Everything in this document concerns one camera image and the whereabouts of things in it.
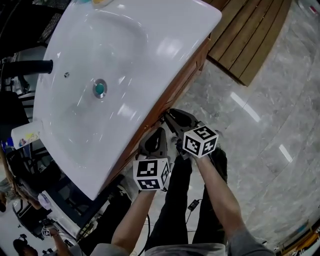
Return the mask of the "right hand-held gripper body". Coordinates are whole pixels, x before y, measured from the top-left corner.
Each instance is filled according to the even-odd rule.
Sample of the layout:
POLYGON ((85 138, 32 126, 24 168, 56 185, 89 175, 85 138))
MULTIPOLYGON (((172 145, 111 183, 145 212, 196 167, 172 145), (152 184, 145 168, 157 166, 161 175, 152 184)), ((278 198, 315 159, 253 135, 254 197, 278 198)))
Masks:
POLYGON ((202 158, 216 149, 219 134, 210 126, 200 122, 196 127, 182 131, 179 137, 177 149, 184 159, 189 156, 202 158))

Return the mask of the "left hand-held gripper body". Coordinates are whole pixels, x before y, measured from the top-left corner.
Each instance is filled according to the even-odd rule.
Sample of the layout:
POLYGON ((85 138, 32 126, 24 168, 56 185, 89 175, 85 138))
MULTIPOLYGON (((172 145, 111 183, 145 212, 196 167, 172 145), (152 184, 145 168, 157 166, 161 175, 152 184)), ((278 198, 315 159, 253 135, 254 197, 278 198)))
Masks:
POLYGON ((140 191, 163 190, 169 174, 171 158, 141 159, 133 161, 133 179, 140 191))

